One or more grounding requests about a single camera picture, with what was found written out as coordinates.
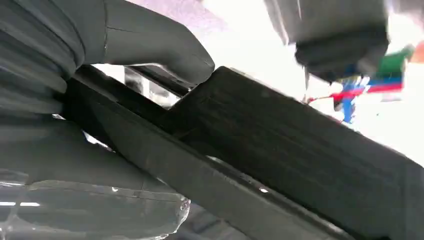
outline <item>black plastic piece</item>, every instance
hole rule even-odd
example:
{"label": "black plastic piece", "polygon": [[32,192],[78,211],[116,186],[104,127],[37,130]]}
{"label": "black plastic piece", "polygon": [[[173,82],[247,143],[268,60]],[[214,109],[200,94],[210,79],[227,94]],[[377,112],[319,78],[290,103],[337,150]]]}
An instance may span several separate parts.
{"label": "black plastic piece", "polygon": [[386,26],[377,25],[298,42],[295,56],[311,74],[333,82],[352,75],[373,74],[369,69],[377,71],[388,45]]}
{"label": "black plastic piece", "polygon": [[[340,228],[215,158],[208,158],[153,125],[149,107],[131,111],[128,88],[80,72],[68,82],[64,116],[141,169],[168,183],[256,240],[352,240]],[[138,103],[148,101],[137,95]]]}

